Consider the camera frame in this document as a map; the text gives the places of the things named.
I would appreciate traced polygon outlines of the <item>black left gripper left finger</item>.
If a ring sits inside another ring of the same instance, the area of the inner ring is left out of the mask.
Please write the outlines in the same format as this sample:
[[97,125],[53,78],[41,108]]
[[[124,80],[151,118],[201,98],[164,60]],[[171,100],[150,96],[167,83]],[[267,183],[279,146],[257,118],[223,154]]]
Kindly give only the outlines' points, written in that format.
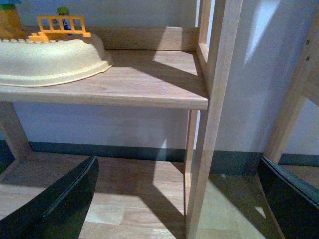
[[77,239],[91,205],[98,158],[90,156],[0,221],[2,239]]

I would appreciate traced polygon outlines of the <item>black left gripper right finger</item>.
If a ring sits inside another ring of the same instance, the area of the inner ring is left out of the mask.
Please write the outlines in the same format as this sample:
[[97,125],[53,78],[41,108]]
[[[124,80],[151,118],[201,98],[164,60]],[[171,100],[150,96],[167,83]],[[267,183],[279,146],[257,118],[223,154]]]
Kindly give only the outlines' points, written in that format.
[[283,236],[287,239],[317,239],[318,188],[264,157],[259,161],[257,174]]

